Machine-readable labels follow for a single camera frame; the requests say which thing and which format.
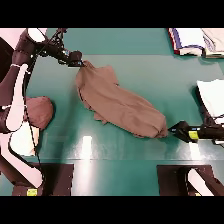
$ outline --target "brown cloth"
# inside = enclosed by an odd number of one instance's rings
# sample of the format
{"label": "brown cloth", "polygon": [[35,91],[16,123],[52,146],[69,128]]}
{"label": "brown cloth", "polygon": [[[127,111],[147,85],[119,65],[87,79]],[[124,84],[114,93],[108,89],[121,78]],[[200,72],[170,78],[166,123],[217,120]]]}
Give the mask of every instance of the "brown cloth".
{"label": "brown cloth", "polygon": [[167,136],[165,116],[143,97],[118,86],[111,66],[84,64],[76,75],[77,91],[85,107],[95,111],[96,120],[115,124],[138,137]]}
{"label": "brown cloth", "polygon": [[27,112],[32,126],[45,129],[54,113],[51,100],[46,96],[35,98],[26,97]]}

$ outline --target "black base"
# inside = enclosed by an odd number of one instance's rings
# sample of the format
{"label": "black base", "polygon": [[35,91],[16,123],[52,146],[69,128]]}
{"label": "black base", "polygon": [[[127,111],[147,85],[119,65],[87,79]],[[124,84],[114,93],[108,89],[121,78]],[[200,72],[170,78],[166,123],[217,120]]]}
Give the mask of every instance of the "black base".
{"label": "black base", "polygon": [[[207,175],[214,177],[212,167],[210,165],[158,165],[157,174],[159,182],[160,196],[185,196],[186,192],[180,186],[179,177],[177,175],[179,168],[198,168]],[[198,193],[192,186],[189,186],[189,196],[196,196]]]}
{"label": "black base", "polygon": [[[39,169],[39,164],[32,163]],[[73,164],[42,163],[46,182],[37,189],[37,196],[71,196]],[[27,196],[31,187],[14,186],[12,196]]]}

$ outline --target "yellow sticker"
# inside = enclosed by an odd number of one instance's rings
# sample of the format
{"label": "yellow sticker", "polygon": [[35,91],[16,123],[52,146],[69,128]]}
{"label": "yellow sticker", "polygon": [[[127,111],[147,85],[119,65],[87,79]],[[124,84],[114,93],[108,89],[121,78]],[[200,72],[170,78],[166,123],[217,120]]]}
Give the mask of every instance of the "yellow sticker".
{"label": "yellow sticker", "polygon": [[37,189],[28,189],[27,196],[37,196]]}
{"label": "yellow sticker", "polygon": [[191,139],[199,139],[197,131],[189,131],[188,134]]}

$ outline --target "brown hat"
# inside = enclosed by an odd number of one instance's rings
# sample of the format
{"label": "brown hat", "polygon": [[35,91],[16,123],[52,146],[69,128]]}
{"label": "brown hat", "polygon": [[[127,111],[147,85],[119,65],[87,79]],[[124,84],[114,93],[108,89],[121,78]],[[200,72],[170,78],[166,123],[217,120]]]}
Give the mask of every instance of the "brown hat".
{"label": "brown hat", "polygon": [[26,97],[26,105],[31,125],[41,130],[45,129],[54,113],[51,100],[46,96]]}

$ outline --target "table surface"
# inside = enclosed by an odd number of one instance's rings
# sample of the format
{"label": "table surface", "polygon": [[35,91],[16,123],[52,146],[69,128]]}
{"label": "table surface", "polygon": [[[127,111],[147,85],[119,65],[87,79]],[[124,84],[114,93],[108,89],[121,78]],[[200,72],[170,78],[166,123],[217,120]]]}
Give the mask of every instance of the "table surface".
{"label": "table surface", "polygon": [[[48,29],[47,35],[55,30]],[[202,124],[193,91],[196,81],[223,77],[222,59],[174,55],[163,28],[71,28],[64,42],[96,67],[111,65],[120,86],[150,101],[166,116],[168,127],[180,120]],[[29,97],[48,96],[54,103],[54,119],[41,134],[40,158],[75,164],[72,195],[159,195],[158,164],[211,164],[224,183],[224,149],[209,140],[199,141],[196,155],[189,144],[171,135],[139,139],[113,124],[95,121],[78,98],[77,71],[40,57],[27,90]],[[0,195],[11,195],[11,189],[2,175]]]}

